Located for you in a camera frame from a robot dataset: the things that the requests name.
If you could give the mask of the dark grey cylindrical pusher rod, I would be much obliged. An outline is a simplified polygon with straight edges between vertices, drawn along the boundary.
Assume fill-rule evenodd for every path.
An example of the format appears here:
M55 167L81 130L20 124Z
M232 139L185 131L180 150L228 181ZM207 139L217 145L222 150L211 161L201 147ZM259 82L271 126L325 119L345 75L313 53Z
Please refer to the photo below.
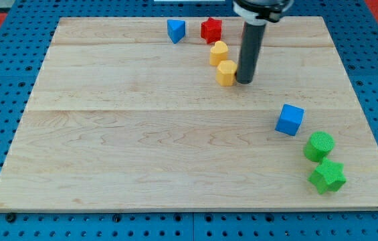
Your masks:
M254 79L265 29L266 25L244 23L236 70L236 80L240 84L249 84Z

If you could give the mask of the black white robot wrist flange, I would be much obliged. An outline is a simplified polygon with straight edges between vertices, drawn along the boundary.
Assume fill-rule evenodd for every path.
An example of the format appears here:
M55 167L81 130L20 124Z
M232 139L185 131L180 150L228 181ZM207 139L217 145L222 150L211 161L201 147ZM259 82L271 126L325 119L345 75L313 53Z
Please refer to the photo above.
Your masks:
M250 25L277 23L294 0L233 0L233 11Z

